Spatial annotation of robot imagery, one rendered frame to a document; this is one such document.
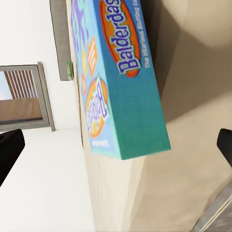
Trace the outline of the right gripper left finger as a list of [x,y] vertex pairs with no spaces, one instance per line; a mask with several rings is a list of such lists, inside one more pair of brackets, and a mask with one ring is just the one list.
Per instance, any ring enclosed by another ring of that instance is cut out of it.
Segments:
[[0,133],[0,187],[24,148],[21,129]]

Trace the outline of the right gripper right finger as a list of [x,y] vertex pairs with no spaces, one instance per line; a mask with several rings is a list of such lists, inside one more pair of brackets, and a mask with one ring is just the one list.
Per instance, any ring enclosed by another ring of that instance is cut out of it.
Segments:
[[232,167],[232,131],[221,129],[217,138],[217,147]]

